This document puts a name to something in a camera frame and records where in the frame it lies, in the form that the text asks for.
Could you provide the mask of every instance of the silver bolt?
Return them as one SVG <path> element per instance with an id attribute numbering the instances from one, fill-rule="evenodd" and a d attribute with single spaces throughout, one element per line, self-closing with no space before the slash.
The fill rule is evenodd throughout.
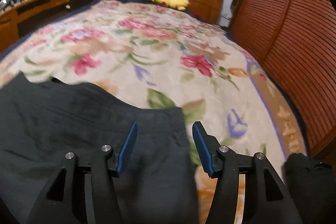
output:
<path id="1" fill-rule="evenodd" d="M 66 153 L 66 155 L 65 155 L 65 157 L 68 159 L 68 160 L 70 160 L 70 159 L 72 159 L 73 157 L 74 157 L 74 153 L 73 152 L 69 152 L 69 153 Z"/>
<path id="2" fill-rule="evenodd" d="M 222 146 L 219 147 L 219 150 L 223 153 L 226 153 L 226 152 L 229 151 L 229 148 L 225 145 L 222 145 Z"/>
<path id="3" fill-rule="evenodd" d="M 255 155 L 258 159 L 263 160 L 265 158 L 265 155 L 261 152 L 256 153 Z"/>
<path id="4" fill-rule="evenodd" d="M 108 145 L 108 144 L 105 144 L 101 147 L 101 150 L 104 151 L 104 152 L 107 152 L 111 149 L 111 146 Z"/>

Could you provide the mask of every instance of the floral bedspread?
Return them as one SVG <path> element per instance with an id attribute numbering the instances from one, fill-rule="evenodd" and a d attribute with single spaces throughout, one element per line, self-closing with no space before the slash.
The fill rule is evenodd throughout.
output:
<path id="1" fill-rule="evenodd" d="M 179 106 L 189 136 L 192 123 L 201 121 L 236 153 L 266 154 L 280 175 L 290 153 L 305 153 L 291 109 L 251 55 L 219 27 L 180 11 L 102 0 L 13 50 L 0 63 L 0 87 L 19 71 L 31 82 L 91 82 L 139 108 Z M 192 138 L 190 143 L 200 165 Z M 244 202 L 240 178 L 236 223 Z M 216 180 L 201 166 L 195 179 L 204 223 Z"/>

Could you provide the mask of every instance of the pink flower print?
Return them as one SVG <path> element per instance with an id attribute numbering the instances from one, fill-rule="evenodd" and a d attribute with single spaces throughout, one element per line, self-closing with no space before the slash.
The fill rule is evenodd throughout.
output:
<path id="1" fill-rule="evenodd" d="M 203 55 L 193 56 L 181 56 L 180 62 L 182 65 L 187 68 L 196 68 L 205 76 L 211 77 L 211 70 L 214 70 L 214 67 L 205 59 Z"/>
<path id="2" fill-rule="evenodd" d="M 155 15 L 150 15 L 150 14 L 146 14 L 146 15 L 148 15 L 148 17 L 152 18 L 153 20 L 160 19 L 160 17 L 155 16 Z"/>
<path id="3" fill-rule="evenodd" d="M 188 31 L 188 30 L 195 30 L 195 26 L 193 25 L 179 25 L 178 26 L 180 29 Z"/>
<path id="4" fill-rule="evenodd" d="M 48 33 L 52 32 L 53 30 L 54 30 L 54 28 L 52 26 L 46 26 L 42 30 L 39 30 L 38 34 L 39 35 L 48 34 Z"/>
<path id="5" fill-rule="evenodd" d="M 177 34 L 171 30 L 165 29 L 147 29 L 139 31 L 139 36 L 141 37 L 150 37 L 156 39 L 176 39 Z"/>
<path id="6" fill-rule="evenodd" d="M 164 8 L 162 6 L 155 6 L 155 9 L 158 13 L 165 13 L 167 11 L 167 8 Z"/>
<path id="7" fill-rule="evenodd" d="M 254 60 L 253 56 L 247 52 L 246 50 L 241 50 L 240 51 L 247 59 Z"/>
<path id="8" fill-rule="evenodd" d="M 209 42 L 199 43 L 199 46 L 205 50 L 206 48 L 210 48 Z"/>
<path id="9" fill-rule="evenodd" d="M 153 26 L 148 25 L 146 23 L 142 23 L 140 21 L 134 20 L 132 18 L 125 19 L 123 21 L 119 21 L 118 25 L 121 27 L 125 27 L 127 29 L 138 29 L 138 30 L 146 30 L 146 29 L 154 29 Z"/>
<path id="10" fill-rule="evenodd" d="M 61 37 L 61 40 L 66 43 L 66 42 L 84 42 L 89 39 L 95 38 L 98 39 L 105 33 L 99 30 L 94 30 L 94 29 L 89 29 L 89 28 L 83 28 L 83 29 L 78 29 L 74 30 L 68 34 L 65 34 Z"/>
<path id="11" fill-rule="evenodd" d="M 114 9 L 116 6 L 119 6 L 120 2 L 116 0 L 110 0 L 107 2 L 107 8 Z"/>
<path id="12" fill-rule="evenodd" d="M 35 41 L 35 42 L 30 43 L 30 44 L 28 45 L 28 47 L 33 48 L 33 47 L 36 47 L 36 46 L 41 45 L 41 44 L 44 44 L 44 43 L 46 43 L 46 40 L 44 40 L 44 39 L 40 39 L 40 40 L 38 40 L 38 41 Z"/>
<path id="13" fill-rule="evenodd" d="M 262 73 L 259 74 L 260 78 L 263 79 L 264 81 L 267 81 L 267 78 L 265 75 L 263 75 Z"/>
<path id="14" fill-rule="evenodd" d="M 101 64 L 100 60 L 93 60 L 89 54 L 85 54 L 84 56 L 78 58 L 74 62 L 69 64 L 69 68 L 73 68 L 77 75 L 86 74 L 87 68 L 96 68 Z"/>
<path id="15" fill-rule="evenodd" d="M 196 38 L 196 36 L 194 36 L 190 32 L 180 32 L 179 34 L 182 35 L 182 36 L 184 36 L 184 37 L 188 37 L 188 38 Z"/>

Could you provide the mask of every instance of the louvered wardrobe door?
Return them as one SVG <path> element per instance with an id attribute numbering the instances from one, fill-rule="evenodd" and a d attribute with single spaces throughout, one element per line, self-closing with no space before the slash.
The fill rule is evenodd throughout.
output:
<path id="1" fill-rule="evenodd" d="M 287 0 L 243 0 L 231 29 L 235 41 L 262 61 L 274 40 L 274 33 Z"/>
<path id="2" fill-rule="evenodd" d="M 263 68 L 298 107 L 316 154 L 336 125 L 336 12 L 329 0 L 290 0 Z"/>

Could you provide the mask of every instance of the black cloth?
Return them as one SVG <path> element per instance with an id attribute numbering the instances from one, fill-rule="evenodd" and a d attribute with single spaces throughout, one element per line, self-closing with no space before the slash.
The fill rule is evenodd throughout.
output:
<path id="1" fill-rule="evenodd" d="M 304 224 L 336 223 L 336 180 L 330 165 L 302 153 L 291 154 L 285 174 Z"/>
<path id="2" fill-rule="evenodd" d="M 197 192 L 180 108 L 139 109 L 100 87 L 30 83 L 0 90 L 0 196 L 20 223 L 66 153 L 90 154 L 138 124 L 127 170 L 114 179 L 125 223 L 198 223 Z"/>

